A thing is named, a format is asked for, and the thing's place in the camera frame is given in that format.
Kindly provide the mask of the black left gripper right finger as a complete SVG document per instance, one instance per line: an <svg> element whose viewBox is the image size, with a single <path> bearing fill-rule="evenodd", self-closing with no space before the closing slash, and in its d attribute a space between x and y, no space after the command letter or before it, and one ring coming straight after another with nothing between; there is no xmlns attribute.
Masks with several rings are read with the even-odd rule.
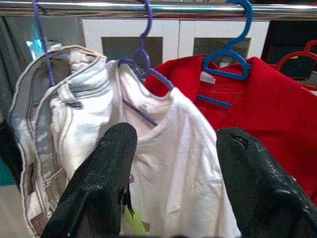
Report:
<svg viewBox="0 0 317 238"><path fill-rule="evenodd" d="M242 129L216 132L227 194L244 238L315 238L317 208L266 147Z"/></svg>

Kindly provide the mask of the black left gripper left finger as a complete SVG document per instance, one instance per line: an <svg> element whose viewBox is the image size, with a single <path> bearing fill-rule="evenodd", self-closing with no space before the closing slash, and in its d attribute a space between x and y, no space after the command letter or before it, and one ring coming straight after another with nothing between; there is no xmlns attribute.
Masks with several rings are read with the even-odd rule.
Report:
<svg viewBox="0 0 317 238"><path fill-rule="evenodd" d="M43 238L117 238L127 207L133 214L129 178L137 146L126 122L108 129L75 171L42 233Z"/></svg>

